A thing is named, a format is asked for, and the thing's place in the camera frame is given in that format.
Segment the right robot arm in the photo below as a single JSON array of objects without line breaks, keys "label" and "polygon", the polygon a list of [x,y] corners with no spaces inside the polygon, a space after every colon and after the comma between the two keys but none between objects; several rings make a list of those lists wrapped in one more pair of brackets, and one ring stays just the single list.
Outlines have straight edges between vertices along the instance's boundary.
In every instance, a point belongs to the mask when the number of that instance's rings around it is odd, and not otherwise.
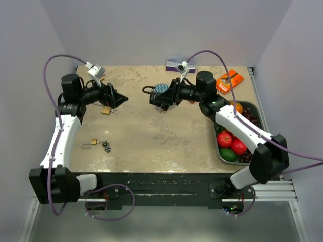
[{"label": "right robot arm", "polygon": [[225,185],[228,197],[238,197],[248,185],[265,184],[289,167],[286,139],[271,135],[235,111],[229,101],[217,94],[211,72],[198,72],[195,85],[173,79],[164,92],[153,91],[149,102],[166,110],[183,100],[198,102],[204,116],[232,132],[253,154],[249,166],[231,175]]}]

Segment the small brass padlock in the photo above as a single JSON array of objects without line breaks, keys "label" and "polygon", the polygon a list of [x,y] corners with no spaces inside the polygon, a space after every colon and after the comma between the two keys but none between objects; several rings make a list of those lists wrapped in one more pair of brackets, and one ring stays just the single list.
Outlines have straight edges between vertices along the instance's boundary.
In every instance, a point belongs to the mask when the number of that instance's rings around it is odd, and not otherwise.
[{"label": "small brass padlock", "polygon": [[91,139],[90,142],[82,144],[81,149],[91,149],[92,146],[97,145],[100,143],[100,140],[97,138]]}]

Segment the black padlock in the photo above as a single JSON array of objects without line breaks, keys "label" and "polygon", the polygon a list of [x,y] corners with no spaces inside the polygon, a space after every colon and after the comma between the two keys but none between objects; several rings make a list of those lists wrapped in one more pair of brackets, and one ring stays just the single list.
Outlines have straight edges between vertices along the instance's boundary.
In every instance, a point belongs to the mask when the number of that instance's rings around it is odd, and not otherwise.
[{"label": "black padlock", "polygon": [[149,95],[149,104],[156,107],[161,107],[162,104],[156,101],[156,98],[160,96],[159,92],[156,92],[156,86],[144,86],[142,92]]}]

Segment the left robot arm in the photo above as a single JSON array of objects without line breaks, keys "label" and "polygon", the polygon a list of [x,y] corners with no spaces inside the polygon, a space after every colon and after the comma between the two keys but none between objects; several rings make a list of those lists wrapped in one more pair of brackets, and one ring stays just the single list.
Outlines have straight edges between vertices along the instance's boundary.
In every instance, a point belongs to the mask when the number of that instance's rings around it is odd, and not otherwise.
[{"label": "left robot arm", "polygon": [[128,97],[120,94],[111,83],[83,86],[77,74],[61,78],[63,102],[57,105],[56,125],[48,152],[39,168],[29,172],[29,180],[41,204],[76,202],[88,192],[99,198],[104,194],[104,185],[94,174],[77,175],[68,169],[76,135],[83,122],[86,106],[95,102],[115,109]]}]

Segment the black-headed key bunch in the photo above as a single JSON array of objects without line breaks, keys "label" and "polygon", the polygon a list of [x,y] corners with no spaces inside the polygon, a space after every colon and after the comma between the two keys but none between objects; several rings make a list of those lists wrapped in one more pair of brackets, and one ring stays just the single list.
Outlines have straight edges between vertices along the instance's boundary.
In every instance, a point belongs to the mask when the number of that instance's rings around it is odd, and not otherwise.
[{"label": "black-headed key bunch", "polygon": [[168,109],[169,109],[170,107],[168,106],[168,105],[161,105],[160,107],[158,107],[157,109],[158,109],[158,111],[160,112],[160,114],[165,114],[167,111],[168,111]]}]

